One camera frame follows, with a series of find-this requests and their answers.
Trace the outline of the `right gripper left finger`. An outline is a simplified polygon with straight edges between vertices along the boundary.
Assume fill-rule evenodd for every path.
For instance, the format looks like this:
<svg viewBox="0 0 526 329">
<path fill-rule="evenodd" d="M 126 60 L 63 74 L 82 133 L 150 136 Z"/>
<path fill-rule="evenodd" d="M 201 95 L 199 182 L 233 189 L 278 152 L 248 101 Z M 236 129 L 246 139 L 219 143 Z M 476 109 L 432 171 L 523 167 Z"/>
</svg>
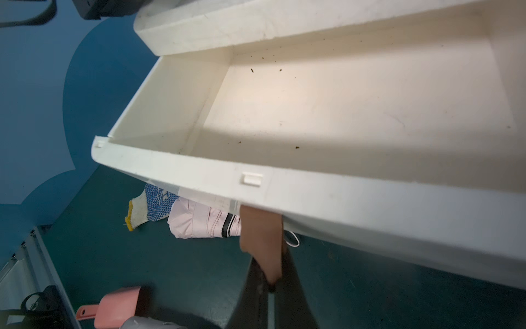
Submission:
<svg viewBox="0 0 526 329">
<path fill-rule="evenodd" d="M 269 285 L 256 259 L 252 258 L 236 307 L 226 328 L 268 328 Z"/>
</svg>

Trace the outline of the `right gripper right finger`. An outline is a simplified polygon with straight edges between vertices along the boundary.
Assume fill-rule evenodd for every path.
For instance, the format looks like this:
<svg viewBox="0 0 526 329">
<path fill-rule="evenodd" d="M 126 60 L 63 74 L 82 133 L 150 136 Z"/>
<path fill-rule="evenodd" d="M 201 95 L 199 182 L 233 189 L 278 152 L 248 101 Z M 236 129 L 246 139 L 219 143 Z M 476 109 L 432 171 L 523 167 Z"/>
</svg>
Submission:
<svg viewBox="0 0 526 329">
<path fill-rule="evenodd" d="M 282 277 L 274 294 L 275 328 L 319 328 L 289 251 L 282 255 Z"/>
</svg>

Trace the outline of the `pink umbrella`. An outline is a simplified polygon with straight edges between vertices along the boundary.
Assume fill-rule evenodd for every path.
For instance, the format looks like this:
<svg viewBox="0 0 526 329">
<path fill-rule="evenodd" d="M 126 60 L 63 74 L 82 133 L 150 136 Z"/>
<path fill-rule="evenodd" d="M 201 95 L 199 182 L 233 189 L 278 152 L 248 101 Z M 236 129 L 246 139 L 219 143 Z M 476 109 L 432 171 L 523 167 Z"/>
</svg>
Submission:
<svg viewBox="0 0 526 329">
<path fill-rule="evenodd" d="M 172 205 L 167 223 L 178 239 L 240 237 L 245 252 L 256 245 L 248 241 L 250 236 L 283 228 L 282 216 L 273 212 L 241 206 L 240 214 L 234 215 L 183 197 Z"/>
</svg>

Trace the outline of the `white drawer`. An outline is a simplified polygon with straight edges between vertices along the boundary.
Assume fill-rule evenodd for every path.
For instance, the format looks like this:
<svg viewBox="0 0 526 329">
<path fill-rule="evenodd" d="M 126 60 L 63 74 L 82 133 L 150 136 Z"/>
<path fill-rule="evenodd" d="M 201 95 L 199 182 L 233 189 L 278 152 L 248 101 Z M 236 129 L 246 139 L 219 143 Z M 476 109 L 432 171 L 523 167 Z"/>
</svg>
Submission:
<svg viewBox="0 0 526 329">
<path fill-rule="evenodd" d="M 228 212 L 525 287 L 525 2 L 158 59 L 93 160 Z"/>
</svg>

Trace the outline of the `white three-drawer cabinet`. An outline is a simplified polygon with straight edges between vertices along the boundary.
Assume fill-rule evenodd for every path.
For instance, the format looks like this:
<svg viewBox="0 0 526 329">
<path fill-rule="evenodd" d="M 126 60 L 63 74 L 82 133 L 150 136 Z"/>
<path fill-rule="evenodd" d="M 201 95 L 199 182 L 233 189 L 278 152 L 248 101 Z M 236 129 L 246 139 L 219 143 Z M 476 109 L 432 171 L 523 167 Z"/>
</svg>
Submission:
<svg viewBox="0 0 526 329">
<path fill-rule="evenodd" d="M 524 1 L 150 1 L 134 31 L 156 56 L 168 56 L 471 13 L 525 26 Z"/>
</svg>

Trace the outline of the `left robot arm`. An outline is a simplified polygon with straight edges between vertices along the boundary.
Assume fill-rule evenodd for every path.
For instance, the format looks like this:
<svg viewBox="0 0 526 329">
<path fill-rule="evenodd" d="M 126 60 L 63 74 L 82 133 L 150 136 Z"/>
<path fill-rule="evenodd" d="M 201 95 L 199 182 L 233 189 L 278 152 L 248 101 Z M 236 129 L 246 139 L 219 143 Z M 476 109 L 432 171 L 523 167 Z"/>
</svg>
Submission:
<svg viewBox="0 0 526 329">
<path fill-rule="evenodd" d="M 147 0 L 73 0 L 79 15 L 85 20 L 134 15 L 148 3 Z"/>
</svg>

